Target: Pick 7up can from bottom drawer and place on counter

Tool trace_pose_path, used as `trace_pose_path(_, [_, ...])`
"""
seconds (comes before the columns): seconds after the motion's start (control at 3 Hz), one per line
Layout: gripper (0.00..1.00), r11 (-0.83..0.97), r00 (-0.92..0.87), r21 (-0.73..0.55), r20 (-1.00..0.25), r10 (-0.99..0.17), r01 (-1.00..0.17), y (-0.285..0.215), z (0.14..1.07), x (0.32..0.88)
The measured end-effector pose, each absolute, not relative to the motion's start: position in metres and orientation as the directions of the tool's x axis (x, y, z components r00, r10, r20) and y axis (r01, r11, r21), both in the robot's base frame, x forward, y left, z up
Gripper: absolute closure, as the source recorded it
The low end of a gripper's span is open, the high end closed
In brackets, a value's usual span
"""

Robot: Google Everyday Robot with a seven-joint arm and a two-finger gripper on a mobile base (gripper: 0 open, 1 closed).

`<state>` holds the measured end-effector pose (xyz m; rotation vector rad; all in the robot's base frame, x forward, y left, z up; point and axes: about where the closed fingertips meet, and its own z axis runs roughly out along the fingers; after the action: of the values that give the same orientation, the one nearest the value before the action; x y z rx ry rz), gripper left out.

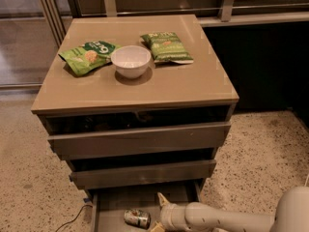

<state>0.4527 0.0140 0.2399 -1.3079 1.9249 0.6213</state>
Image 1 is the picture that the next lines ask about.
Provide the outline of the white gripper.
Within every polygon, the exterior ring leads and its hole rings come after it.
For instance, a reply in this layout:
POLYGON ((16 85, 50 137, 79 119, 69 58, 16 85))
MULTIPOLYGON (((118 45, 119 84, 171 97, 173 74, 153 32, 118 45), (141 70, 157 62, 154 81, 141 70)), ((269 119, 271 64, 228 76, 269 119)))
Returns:
POLYGON ((186 231, 188 226, 185 220, 185 206, 172 204, 161 193, 157 194, 160 210, 160 222, 155 222, 151 232, 186 231))

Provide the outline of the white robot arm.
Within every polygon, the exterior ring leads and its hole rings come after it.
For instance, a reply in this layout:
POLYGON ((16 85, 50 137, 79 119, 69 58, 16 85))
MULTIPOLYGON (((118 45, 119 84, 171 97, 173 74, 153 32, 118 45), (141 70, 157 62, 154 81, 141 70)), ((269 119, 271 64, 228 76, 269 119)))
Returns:
POLYGON ((209 232, 213 228, 227 232, 309 232, 309 188, 294 187, 280 198, 274 216, 229 212, 200 202, 185 206, 171 203, 157 194, 159 221, 165 231, 209 232))

